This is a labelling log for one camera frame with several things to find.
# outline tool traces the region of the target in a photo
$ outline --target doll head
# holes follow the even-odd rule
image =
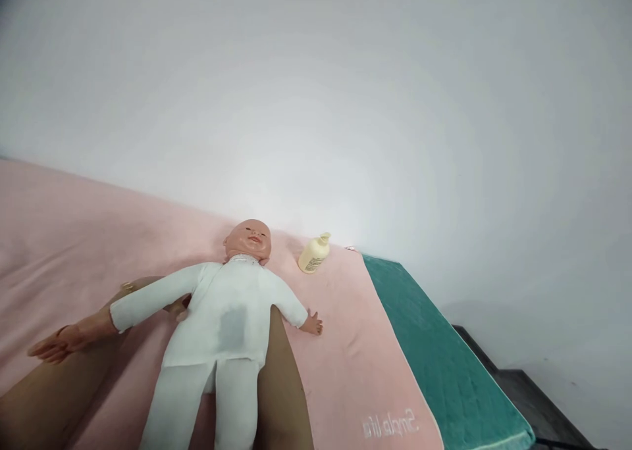
[[[259,220],[241,222],[226,236],[224,247],[227,260],[238,254],[247,254],[258,259],[261,266],[265,266],[272,251],[270,228]]]

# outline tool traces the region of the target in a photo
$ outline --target doll leg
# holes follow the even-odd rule
[[[212,364],[160,370],[140,450],[187,450]]]
[[[217,363],[215,450],[250,450],[257,433],[259,363],[230,359]]]

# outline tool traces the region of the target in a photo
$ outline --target white doll outfit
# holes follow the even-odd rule
[[[307,311],[285,282],[249,255],[181,269],[110,306],[123,333],[191,293],[165,356],[141,450],[187,450],[203,393],[216,393],[216,450],[248,450],[257,431],[257,377],[265,364],[270,308],[300,327]]]

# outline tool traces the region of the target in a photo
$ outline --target teal towel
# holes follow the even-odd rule
[[[446,450],[525,450],[531,426],[398,262],[364,256]]]

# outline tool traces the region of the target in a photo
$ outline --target human hand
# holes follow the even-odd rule
[[[174,303],[171,303],[164,307],[164,309],[169,313],[169,315],[175,317],[176,322],[180,323],[189,316],[189,311],[187,310],[187,307],[189,306],[190,301],[191,294],[185,294]]]
[[[318,312],[314,315],[310,315],[310,310],[307,310],[307,320],[300,328],[304,332],[311,333],[312,335],[323,334],[323,321],[318,319]]]
[[[66,357],[88,344],[77,325],[67,325],[49,337],[37,342],[28,350],[28,356],[46,363],[59,364]]]

